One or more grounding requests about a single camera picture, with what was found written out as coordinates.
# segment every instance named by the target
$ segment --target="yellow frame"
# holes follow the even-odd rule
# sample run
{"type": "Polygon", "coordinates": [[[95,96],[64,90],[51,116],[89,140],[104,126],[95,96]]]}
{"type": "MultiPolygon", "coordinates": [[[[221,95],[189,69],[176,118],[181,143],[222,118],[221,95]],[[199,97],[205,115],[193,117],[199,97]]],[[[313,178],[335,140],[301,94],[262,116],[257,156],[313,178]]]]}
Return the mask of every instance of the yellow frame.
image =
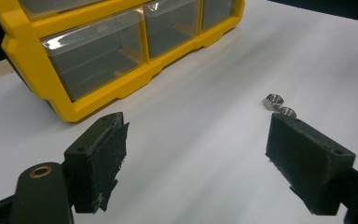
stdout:
{"type": "MultiPolygon", "coordinates": [[[[139,7],[147,2],[150,0],[106,0],[31,21],[25,15],[18,0],[0,0],[0,23],[6,32],[2,48],[35,95],[49,101],[61,119],[76,122],[114,99],[124,98],[142,88],[163,67],[190,51],[212,45],[240,22],[245,6],[244,0],[236,0],[232,17],[205,32],[201,32],[199,26],[199,34],[196,37],[153,60],[148,56],[145,21],[142,21],[141,36],[145,63],[125,76],[71,102],[39,39],[131,7],[139,7]]],[[[203,1],[201,0],[200,3],[200,18],[202,18],[203,1]]]]}

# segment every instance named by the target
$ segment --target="white surface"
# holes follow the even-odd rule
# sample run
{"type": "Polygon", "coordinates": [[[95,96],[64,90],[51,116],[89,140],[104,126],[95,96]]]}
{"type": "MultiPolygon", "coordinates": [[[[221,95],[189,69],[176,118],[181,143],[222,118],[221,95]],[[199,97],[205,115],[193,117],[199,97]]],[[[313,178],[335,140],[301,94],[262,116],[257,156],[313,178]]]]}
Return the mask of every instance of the white surface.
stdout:
{"type": "Polygon", "coordinates": [[[65,123],[14,74],[0,78],[0,200],[19,174],[123,111],[128,156],[106,213],[76,224],[342,223],[316,217],[264,155],[279,93],[300,119],[357,154],[358,21],[250,0],[241,24],[126,99],[65,123]]]}

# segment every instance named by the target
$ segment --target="hex nut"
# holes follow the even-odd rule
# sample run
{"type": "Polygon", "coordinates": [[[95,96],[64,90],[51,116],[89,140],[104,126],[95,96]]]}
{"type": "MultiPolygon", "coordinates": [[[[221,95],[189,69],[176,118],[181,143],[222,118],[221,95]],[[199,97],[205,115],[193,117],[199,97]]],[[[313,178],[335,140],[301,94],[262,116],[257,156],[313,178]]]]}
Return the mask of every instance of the hex nut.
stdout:
{"type": "Polygon", "coordinates": [[[263,104],[267,110],[278,111],[283,104],[283,98],[278,94],[270,94],[264,99],[263,104]]]}
{"type": "Polygon", "coordinates": [[[294,119],[297,118],[296,112],[293,109],[289,108],[289,107],[281,107],[278,112],[280,114],[292,117],[294,119]]]}

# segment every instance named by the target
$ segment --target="yellow storage organizer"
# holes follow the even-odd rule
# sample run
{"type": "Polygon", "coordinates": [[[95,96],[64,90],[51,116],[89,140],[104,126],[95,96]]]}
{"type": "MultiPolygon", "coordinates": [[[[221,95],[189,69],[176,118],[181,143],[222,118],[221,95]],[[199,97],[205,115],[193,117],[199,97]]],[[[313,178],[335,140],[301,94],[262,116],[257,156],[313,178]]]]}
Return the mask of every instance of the yellow storage organizer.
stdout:
{"type": "Polygon", "coordinates": [[[241,20],[244,0],[0,0],[2,48],[66,121],[146,85],[241,20]]]}

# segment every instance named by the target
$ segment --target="metal nut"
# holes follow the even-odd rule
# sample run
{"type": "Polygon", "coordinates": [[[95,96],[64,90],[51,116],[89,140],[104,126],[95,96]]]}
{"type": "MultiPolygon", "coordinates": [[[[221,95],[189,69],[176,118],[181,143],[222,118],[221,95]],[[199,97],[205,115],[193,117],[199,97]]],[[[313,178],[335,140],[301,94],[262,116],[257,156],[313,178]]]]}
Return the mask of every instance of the metal nut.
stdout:
{"type": "Polygon", "coordinates": [[[267,110],[278,111],[283,104],[283,98],[277,94],[270,94],[263,101],[267,110]]]}
{"type": "Polygon", "coordinates": [[[294,119],[297,117],[296,112],[293,109],[289,108],[289,107],[281,107],[278,112],[280,114],[292,117],[294,119]]]}

